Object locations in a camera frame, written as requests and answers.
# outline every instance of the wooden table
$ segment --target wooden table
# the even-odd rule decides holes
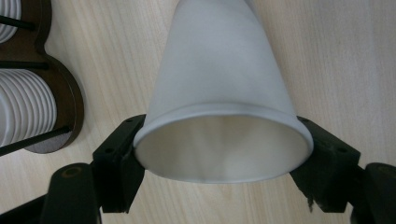
[[[396,1],[257,0],[300,116],[371,161],[396,165]],[[75,75],[86,118],[78,139],[48,155],[0,158],[0,212],[46,193],[50,176],[92,152],[126,118],[146,113],[177,0],[52,0],[46,49]],[[289,175],[200,185],[150,172],[130,214],[104,223],[349,223],[309,212]]]

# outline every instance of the paper cup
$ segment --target paper cup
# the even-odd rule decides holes
[[[20,20],[21,0],[0,0],[0,15]],[[8,41],[17,30],[17,27],[0,24],[0,44]]]
[[[152,173],[238,183],[283,175],[311,154],[261,24],[244,0],[181,0],[136,157]]]
[[[30,138],[53,129],[57,117],[57,109],[53,94],[47,83],[35,73],[24,69],[0,69],[0,87],[7,93],[9,106],[0,111],[1,139],[6,146],[26,138]]]

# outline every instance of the stacked white cups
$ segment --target stacked white cups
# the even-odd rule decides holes
[[[0,0],[0,15],[15,20],[21,19],[21,0]],[[17,32],[17,27],[0,24],[0,44],[8,41]]]
[[[56,117],[55,99],[41,77],[0,69],[0,147],[52,130]]]

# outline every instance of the black metal rod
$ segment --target black metal rod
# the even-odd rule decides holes
[[[8,153],[18,151],[19,149],[22,149],[24,147],[29,147],[36,143],[45,141],[47,139],[50,139],[55,136],[58,136],[58,135],[61,135],[64,133],[68,133],[68,132],[70,132],[70,129],[68,127],[62,127],[62,128],[55,129],[55,130],[47,132],[47,133],[42,133],[40,135],[21,140],[19,142],[7,145],[5,147],[0,147],[0,157],[7,155]]]
[[[49,69],[49,65],[47,63],[1,61],[0,68],[33,68],[45,70]]]
[[[10,17],[5,17],[5,16],[0,16],[0,23],[3,23],[5,25],[10,25],[10,26],[15,26],[15,27],[30,30],[30,31],[33,31],[35,29],[35,25],[31,22],[19,21],[19,20],[12,19]]]

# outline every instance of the black plastic bracket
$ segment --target black plastic bracket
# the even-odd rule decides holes
[[[125,120],[93,152],[92,169],[104,213],[128,212],[143,181],[145,169],[134,157],[134,136],[145,115]]]
[[[28,203],[24,203],[4,214],[0,215],[1,224],[26,223],[36,224],[40,222],[46,196],[43,195]]]
[[[368,164],[363,186],[375,223],[396,223],[396,167],[383,163]]]
[[[361,154],[311,120],[299,120],[312,134],[314,151],[290,174],[310,206],[315,201],[323,212],[343,213],[350,197],[347,189],[361,171]]]
[[[101,223],[89,164],[70,164],[52,175],[40,224],[52,223]]]

